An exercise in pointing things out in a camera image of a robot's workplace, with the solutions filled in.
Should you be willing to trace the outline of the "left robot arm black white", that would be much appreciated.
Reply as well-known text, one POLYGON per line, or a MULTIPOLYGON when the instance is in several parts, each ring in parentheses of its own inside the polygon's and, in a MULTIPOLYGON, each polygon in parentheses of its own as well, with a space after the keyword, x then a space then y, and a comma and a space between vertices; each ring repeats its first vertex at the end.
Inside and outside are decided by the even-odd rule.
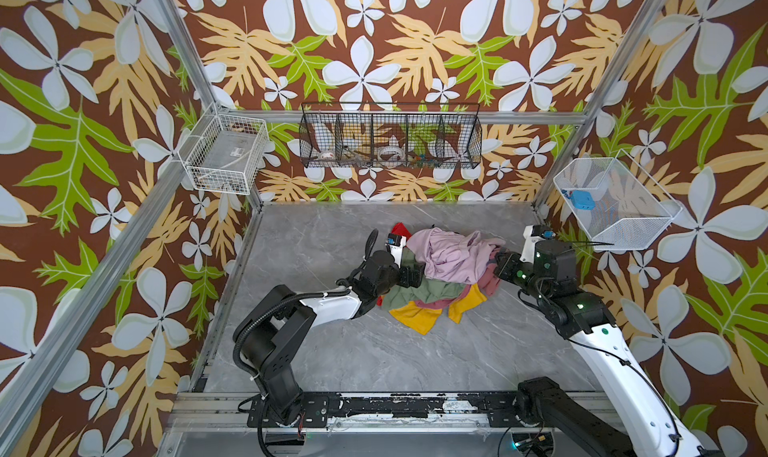
POLYGON ((291 363, 311 329, 359 318, 396 286, 418 286, 424 275, 423 263, 406 264, 377 250, 333 289, 295 292, 285 284, 273 287, 232 337, 232 360, 256 383, 266 415, 288 425, 302 413, 303 390, 291 363))

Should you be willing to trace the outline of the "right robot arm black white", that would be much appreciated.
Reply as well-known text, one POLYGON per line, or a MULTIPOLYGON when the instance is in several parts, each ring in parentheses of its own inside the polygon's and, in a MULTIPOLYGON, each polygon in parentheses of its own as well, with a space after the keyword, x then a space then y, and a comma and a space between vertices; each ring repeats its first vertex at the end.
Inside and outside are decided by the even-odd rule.
POLYGON ((587 363, 623 427, 587 410, 550 377, 518 385, 514 409, 520 422, 551 426, 590 456, 715 455, 650 382, 602 299, 581 289, 571 243, 534 235, 523 251, 502 248, 495 261, 495 275, 517 286, 521 302, 541 313, 587 363))

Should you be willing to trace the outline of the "dusty rose cloth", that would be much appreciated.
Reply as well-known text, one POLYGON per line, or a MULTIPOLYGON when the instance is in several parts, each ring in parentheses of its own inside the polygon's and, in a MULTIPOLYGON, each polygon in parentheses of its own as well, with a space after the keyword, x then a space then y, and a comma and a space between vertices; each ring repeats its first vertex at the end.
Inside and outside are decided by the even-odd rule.
POLYGON ((416 306, 424 309, 442 310, 448 308, 455 314, 462 314, 486 302, 498 289, 501 280, 494 274, 497 265, 491 263, 476 284, 466 287, 454 299, 441 299, 433 303, 416 301, 416 306))

